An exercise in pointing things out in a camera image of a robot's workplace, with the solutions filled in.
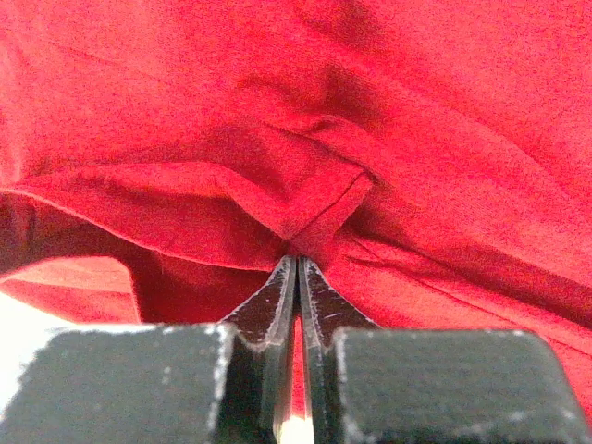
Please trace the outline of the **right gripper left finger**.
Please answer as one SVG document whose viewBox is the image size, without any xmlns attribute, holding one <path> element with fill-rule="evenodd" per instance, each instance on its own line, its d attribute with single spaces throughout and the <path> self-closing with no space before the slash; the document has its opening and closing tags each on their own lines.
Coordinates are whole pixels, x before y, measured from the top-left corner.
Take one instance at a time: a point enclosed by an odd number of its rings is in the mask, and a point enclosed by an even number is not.
<svg viewBox="0 0 592 444">
<path fill-rule="evenodd" d="M 219 443 L 277 443 L 290 416 L 296 259 L 281 258 L 267 282 L 223 322 L 235 328 L 218 414 Z"/>
</svg>

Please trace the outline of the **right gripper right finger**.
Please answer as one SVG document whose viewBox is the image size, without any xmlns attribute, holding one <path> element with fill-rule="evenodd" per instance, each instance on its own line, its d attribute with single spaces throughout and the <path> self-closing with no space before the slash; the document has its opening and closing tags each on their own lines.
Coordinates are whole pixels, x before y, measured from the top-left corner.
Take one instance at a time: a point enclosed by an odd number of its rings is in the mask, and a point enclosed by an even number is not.
<svg viewBox="0 0 592 444">
<path fill-rule="evenodd" d="M 340 443 L 338 373 L 332 337 L 340 327 L 377 329 L 378 324 L 343 298 L 307 257 L 298 259 L 298 287 L 306 416 L 313 422 L 315 443 Z"/>
</svg>

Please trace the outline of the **red t shirt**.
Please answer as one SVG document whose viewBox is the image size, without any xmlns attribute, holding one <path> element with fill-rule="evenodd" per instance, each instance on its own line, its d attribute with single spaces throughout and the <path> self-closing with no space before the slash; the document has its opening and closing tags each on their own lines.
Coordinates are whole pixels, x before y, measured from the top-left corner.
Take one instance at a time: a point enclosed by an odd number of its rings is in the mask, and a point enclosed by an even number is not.
<svg viewBox="0 0 592 444">
<path fill-rule="evenodd" d="M 534 330 L 589 409 L 590 3 L 2 3 L 2 292 L 212 322 L 286 254 L 384 327 Z"/>
</svg>

